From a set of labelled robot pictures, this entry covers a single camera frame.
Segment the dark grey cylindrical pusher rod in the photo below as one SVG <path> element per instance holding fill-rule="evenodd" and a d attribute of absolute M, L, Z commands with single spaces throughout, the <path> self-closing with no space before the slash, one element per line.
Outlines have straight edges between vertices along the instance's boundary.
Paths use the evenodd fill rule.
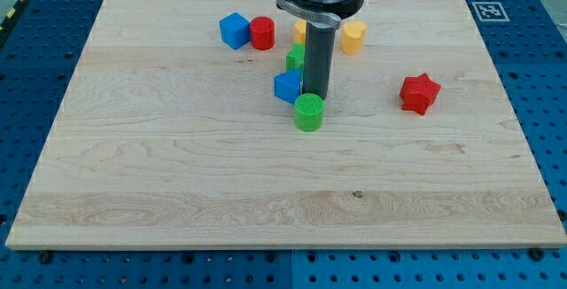
<path fill-rule="evenodd" d="M 330 68 L 336 31 L 322 23 L 307 22 L 302 92 L 325 99 L 330 83 Z"/>

